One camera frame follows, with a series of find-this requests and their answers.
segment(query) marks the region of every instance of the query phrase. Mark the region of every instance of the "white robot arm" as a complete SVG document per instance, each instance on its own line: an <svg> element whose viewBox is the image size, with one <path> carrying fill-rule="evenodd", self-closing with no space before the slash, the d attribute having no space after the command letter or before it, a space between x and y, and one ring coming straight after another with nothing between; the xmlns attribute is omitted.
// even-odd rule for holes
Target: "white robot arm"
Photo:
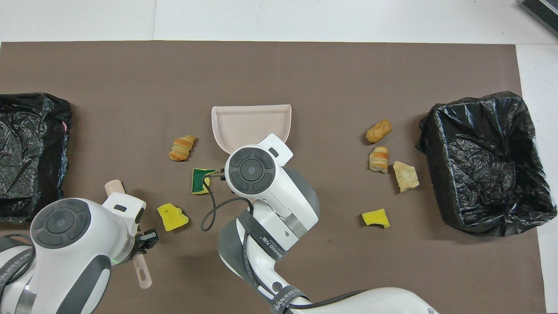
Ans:
<svg viewBox="0 0 558 314"><path fill-rule="evenodd" d="M259 291L273 313L436 313L414 293L398 288L311 303L275 272L275 263L320 217L312 187L296 170L285 167L291 157L291 150L274 134L230 155L224 169L229 187L254 202L221 230L218 252L225 265Z"/></svg>
<svg viewBox="0 0 558 314"><path fill-rule="evenodd" d="M158 240L155 229L136 234L145 208L144 201L119 192L111 193L102 205L67 198L43 208L30 228L35 258L27 261L32 263L27 270L16 274L17 280L0 287L4 288L0 313L93 312L111 267L144 254ZM0 238L3 273L13 272L25 261L23 252L30 255L32 249Z"/></svg>

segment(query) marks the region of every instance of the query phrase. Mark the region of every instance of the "brown mat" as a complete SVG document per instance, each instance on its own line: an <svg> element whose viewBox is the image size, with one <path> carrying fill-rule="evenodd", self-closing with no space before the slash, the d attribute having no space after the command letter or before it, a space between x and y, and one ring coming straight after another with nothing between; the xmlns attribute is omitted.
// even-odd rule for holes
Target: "brown mat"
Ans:
<svg viewBox="0 0 558 314"><path fill-rule="evenodd" d="M2 43L0 93L48 92L73 104L68 197L102 203L122 180L144 199L141 226L160 242L146 259L142 290L131 263L113 268L96 313L270 313L217 255L219 229L242 208L218 213L201 232L209 196L190 194L192 168L221 168L227 154L211 131L212 106L292 104L289 166L314 187L321 219L277 266L313 301L357 289L401 287L445 313L545 312L537 234L479 238L445 225L419 119L435 103L509 90L521 94L511 45L302 42ZM391 173L367 170L364 133L382 118L380 144L417 168L421 185L398 194ZM196 135L185 163L172 139ZM218 201L231 196L214 180ZM190 223L165 232L156 208L171 202ZM391 227L365 227L360 213L385 208ZM5 224L1 228L12 228Z"/></svg>

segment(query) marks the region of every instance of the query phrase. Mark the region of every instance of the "white floor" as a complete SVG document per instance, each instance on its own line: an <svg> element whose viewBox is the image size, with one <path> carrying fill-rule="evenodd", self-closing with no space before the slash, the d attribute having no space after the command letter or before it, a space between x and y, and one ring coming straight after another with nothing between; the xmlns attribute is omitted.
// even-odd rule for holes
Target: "white floor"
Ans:
<svg viewBox="0 0 558 314"><path fill-rule="evenodd" d="M558 199L558 37L518 0L0 0L0 42L365 41L516 44L523 97ZM547 312L558 312L558 220L538 229Z"/></svg>

